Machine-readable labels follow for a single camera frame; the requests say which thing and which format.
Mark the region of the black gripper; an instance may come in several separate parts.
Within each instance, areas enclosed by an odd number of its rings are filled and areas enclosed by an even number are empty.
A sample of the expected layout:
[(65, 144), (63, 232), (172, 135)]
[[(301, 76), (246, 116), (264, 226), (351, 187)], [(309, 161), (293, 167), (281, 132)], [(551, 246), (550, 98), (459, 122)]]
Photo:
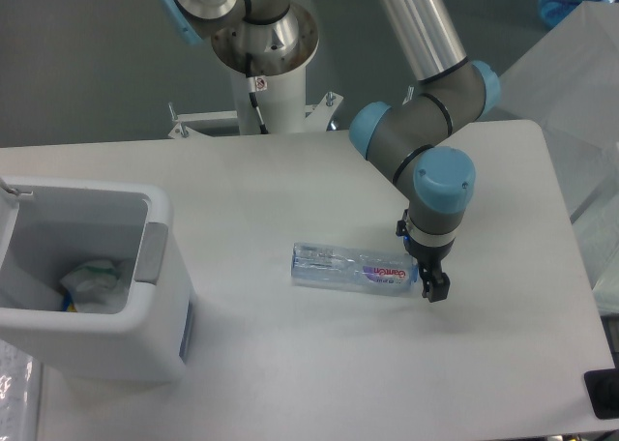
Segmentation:
[(422, 296), (431, 303), (446, 300), (451, 281), (442, 270), (440, 263), (450, 253), (455, 241), (452, 240), (450, 243), (439, 247), (422, 245), (409, 236), (407, 222), (408, 210), (405, 209), (401, 219), (397, 221), (396, 235), (403, 238), (407, 252), (419, 264), (419, 276), (423, 287)]

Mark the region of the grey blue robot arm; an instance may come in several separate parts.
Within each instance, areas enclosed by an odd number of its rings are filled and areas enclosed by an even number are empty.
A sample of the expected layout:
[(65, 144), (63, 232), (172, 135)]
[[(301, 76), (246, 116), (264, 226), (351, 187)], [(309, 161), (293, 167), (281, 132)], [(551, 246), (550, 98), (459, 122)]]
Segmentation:
[[(301, 132), (309, 124), (305, 68), (318, 45), (312, 16), (292, 0), (160, 0), (187, 44), (209, 42), (229, 69), (242, 134)], [(366, 105), (349, 138), (407, 199), (396, 233), (423, 296), (438, 302), (451, 286), (450, 252), (475, 185), (475, 167), (448, 137), (490, 111), (500, 82), (470, 60), (442, 0), (380, 0), (419, 82), (399, 106)]]

